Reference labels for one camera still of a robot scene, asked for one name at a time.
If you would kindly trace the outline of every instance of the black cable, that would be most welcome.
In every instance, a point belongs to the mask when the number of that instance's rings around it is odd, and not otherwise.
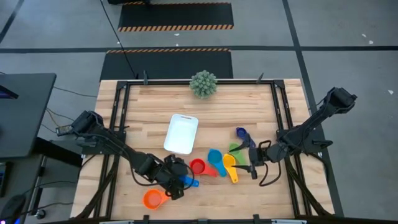
[[[51,131],[52,133],[56,134],[56,132],[55,132],[55,131],[51,130],[51,129],[50,129],[49,127],[47,127],[46,125],[44,125],[44,124],[41,124],[41,126],[43,126],[45,129],[47,129],[47,130]]]
[[[118,34],[116,33],[116,30],[114,29],[114,27],[113,27],[113,25],[112,25],[112,22],[111,22],[111,19],[110,19],[109,16],[108,16],[108,13],[106,12],[104,3],[102,2],[102,0],[99,0],[99,1],[101,2],[102,8],[104,9],[106,18],[108,19],[108,22],[109,22],[109,24],[110,24],[111,27],[112,27],[113,33],[114,33],[114,35],[116,36],[116,38],[118,39],[118,42],[119,42],[119,44],[120,44],[120,47],[121,47],[122,50],[123,50],[124,58],[126,59],[126,62],[127,62],[127,64],[129,65],[129,68],[130,68],[130,70],[131,70],[131,73],[132,73],[132,75],[133,75],[133,77],[134,77],[135,79],[138,79],[138,76],[136,75],[136,73],[135,73],[134,70],[132,69],[132,66],[131,66],[130,61],[129,61],[128,57],[127,57],[126,51],[125,51],[125,49],[124,49],[124,47],[123,47],[123,44],[122,44],[122,42],[120,41],[119,36],[118,36]]]
[[[319,106],[319,104],[321,104],[323,102],[323,99],[320,100],[315,106]]]
[[[322,113],[321,113],[321,115],[320,115],[320,117],[321,116],[323,116],[323,114],[325,113],[325,111],[326,111],[326,105],[330,102],[330,98],[331,98],[331,94],[334,92],[335,90],[333,90],[332,92],[330,92],[330,93],[328,93],[327,94],[327,96],[326,96],[326,103],[325,103],[325,106],[322,108]],[[308,128],[310,128],[311,127],[311,125],[315,122],[316,120],[313,120],[311,123],[309,123],[308,124],[308,126],[307,126],[307,128],[306,129],[304,129],[304,131],[303,131],[303,133],[302,133],[302,136],[301,136],[301,140],[300,140],[300,142],[297,144],[297,148],[299,148],[299,145],[301,144],[301,142],[303,142],[304,141],[304,134],[307,132],[307,129]],[[305,148],[305,144],[303,143],[303,152],[305,152],[306,151],[306,148]]]
[[[41,187],[43,185],[48,185],[48,184],[54,184],[54,183],[69,183],[69,184],[76,184],[76,182],[73,181],[66,181],[66,180],[58,180],[58,181],[53,181],[53,182],[48,182],[45,184],[39,184],[38,186],[32,187],[29,190],[26,190],[24,193],[22,193],[22,195],[26,194],[27,192],[30,192],[31,190],[36,189],[37,187]]]
[[[268,145],[268,148],[269,148],[269,146],[271,145],[271,141],[270,140],[267,140],[267,141],[264,141],[264,142],[268,142],[269,141],[269,145]],[[279,178],[281,177],[281,175],[282,175],[282,169],[280,168],[280,152],[282,152],[282,149],[279,149],[279,151],[278,151],[278,170],[279,170],[279,173],[278,173],[278,176],[277,177],[275,177],[275,179],[274,180],[272,180],[272,181],[270,181],[270,182],[267,182],[267,183],[265,183],[265,184],[263,184],[263,182],[266,180],[266,178],[267,178],[267,176],[268,176],[268,165],[266,164],[266,163],[264,163],[264,165],[266,166],[266,174],[264,175],[264,177],[261,179],[261,181],[260,181],[260,183],[259,183],[259,186],[260,187],[265,187],[265,186],[268,186],[268,185],[271,185],[271,184],[273,184],[273,183],[275,183],[275,182],[277,182],[278,180],[279,180]]]
[[[194,183],[194,181],[195,181],[195,174],[193,173],[193,170],[191,169],[190,166],[186,165],[186,164],[183,163],[183,162],[180,162],[180,163],[181,163],[182,165],[186,166],[186,167],[189,169],[189,171],[191,172],[191,174],[192,174],[192,181],[191,181],[191,184],[189,184],[188,187],[185,187],[185,188],[184,188],[184,190],[188,190],[190,187],[192,187],[192,185],[193,185],[193,183]]]
[[[53,205],[72,205],[72,204],[73,204],[73,202],[69,202],[69,203],[55,202],[55,203],[51,203],[51,204],[48,204],[48,205],[44,205],[44,206],[41,206],[41,207],[38,207],[38,208],[34,208],[34,209],[29,210],[29,211],[26,211],[26,212],[22,212],[22,213],[18,214],[18,217],[21,216],[21,215],[26,215],[26,214],[28,214],[28,213],[30,213],[30,212],[35,211],[35,210],[40,210],[40,209],[43,209],[43,208],[48,208],[48,207],[53,206]],[[0,220],[7,220],[7,219],[9,219],[9,218],[12,218],[12,217],[4,217],[4,218],[1,217]]]
[[[60,117],[63,117],[63,118],[69,119],[69,120],[71,120],[71,121],[75,121],[74,119],[71,119],[71,118],[69,118],[69,117],[67,117],[67,116],[65,116],[65,115],[58,114],[58,113],[56,113],[56,112],[52,111],[50,108],[46,108],[46,110],[49,110],[51,113],[53,113],[53,114],[55,114],[55,115],[57,115],[57,116],[60,116]]]
[[[125,151],[125,149],[124,149],[123,147],[117,145],[114,141],[110,140],[110,139],[107,138],[106,136],[102,136],[102,135],[100,135],[100,134],[78,134],[78,136],[81,136],[81,137],[84,137],[84,136],[85,136],[85,137],[92,137],[92,136],[101,137],[101,138],[107,140],[108,142],[114,144],[116,147],[118,147],[122,152],[125,153],[125,155],[126,155],[127,158],[128,158],[128,161],[129,161],[129,162],[131,161],[130,155]],[[113,150],[111,147],[110,147],[110,149],[111,149],[113,152],[115,152],[116,154],[119,154],[120,156],[123,156],[121,153],[119,153],[118,151]],[[150,186],[155,186],[155,185],[160,185],[160,184],[166,184],[166,183],[163,183],[163,182],[152,183],[152,184],[143,184],[143,183],[140,183],[140,182],[138,182],[138,180],[136,179],[136,176],[134,175],[134,169],[131,167],[131,164],[130,164],[130,168],[131,168],[131,175],[132,175],[132,178],[134,179],[134,181],[136,182],[136,184],[138,184],[138,185],[140,185],[140,186],[143,186],[143,187],[150,187]]]
[[[80,167],[80,170],[83,168],[83,166],[85,166],[87,164],[87,162],[89,162],[90,160],[92,160],[92,158],[94,158],[96,155],[92,155],[90,158],[88,158]]]
[[[92,155],[90,158],[88,158],[80,167],[79,169],[79,173],[77,174],[77,176],[80,176],[80,172],[82,170],[82,168],[87,164],[87,162],[89,162],[90,160],[92,160],[96,155]]]
[[[69,93],[73,93],[73,94],[76,94],[76,95],[79,95],[79,96],[97,98],[97,96],[94,96],[94,95],[81,94],[81,93],[77,93],[77,92],[74,92],[74,91],[66,90],[66,89],[63,89],[63,88],[55,87],[55,86],[53,86],[53,88],[54,88],[54,89],[57,89],[57,90],[61,90],[61,91],[66,91],[66,92],[69,92]]]
[[[329,183],[329,166],[326,163],[326,161],[322,157],[316,155],[315,153],[308,153],[308,155],[318,159],[319,161],[321,161],[323,163],[323,166],[325,167],[326,182]]]

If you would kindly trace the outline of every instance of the measuring cup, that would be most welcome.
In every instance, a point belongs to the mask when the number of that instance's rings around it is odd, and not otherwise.
[[[183,175],[183,176],[180,176],[179,178],[182,182],[184,182],[184,186],[186,186],[186,187],[191,184],[192,184],[192,187],[199,187],[199,181],[194,180],[191,177]]]
[[[247,133],[248,132],[244,128],[240,128],[240,127],[236,128],[237,137],[242,139],[243,141],[244,141],[244,137]],[[250,139],[250,147],[255,147],[255,146],[256,146],[256,143],[252,139]]]
[[[142,198],[142,203],[148,209],[156,210],[169,198],[170,197],[166,196],[165,192],[163,191],[150,189],[145,193],[144,197]]]
[[[229,144],[229,150],[236,149],[239,145],[236,143]],[[235,157],[239,165],[246,165],[246,161],[244,160],[244,156],[242,150],[229,152],[232,156]]]
[[[236,164],[235,158],[229,154],[225,154],[223,157],[223,164],[231,177],[232,183],[237,183],[238,174],[236,173],[236,168],[232,167]]]
[[[226,169],[223,165],[223,155],[219,150],[210,149],[209,154],[207,155],[207,161],[209,161],[211,165],[216,167],[216,169],[220,173],[220,176],[226,176]]]
[[[217,171],[208,166],[203,159],[194,159],[189,163],[195,175],[210,175],[217,177]]]

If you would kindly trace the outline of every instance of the black floor mat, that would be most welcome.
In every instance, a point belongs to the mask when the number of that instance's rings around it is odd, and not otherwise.
[[[126,3],[120,15],[120,32],[219,30],[233,28],[231,3]]]
[[[139,79],[143,71],[149,79],[191,78],[207,70],[217,78],[233,78],[231,52],[217,48],[159,48],[126,50]],[[101,80],[134,79],[122,50],[110,50],[105,56]]]

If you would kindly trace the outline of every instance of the green measuring cup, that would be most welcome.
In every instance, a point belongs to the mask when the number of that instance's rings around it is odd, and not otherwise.
[[[229,144],[229,150],[235,149],[237,148],[239,145],[232,142]],[[242,150],[238,150],[238,151],[234,151],[234,152],[230,152],[230,154],[235,157],[236,161],[238,162],[237,165],[246,165],[246,161],[244,159]]]

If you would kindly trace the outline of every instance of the yellow measuring spoon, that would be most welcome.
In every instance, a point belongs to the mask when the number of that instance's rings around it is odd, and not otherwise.
[[[223,157],[223,164],[226,171],[229,173],[231,177],[232,183],[238,182],[238,174],[236,173],[236,168],[232,167],[236,165],[235,158],[229,154],[225,154]]]

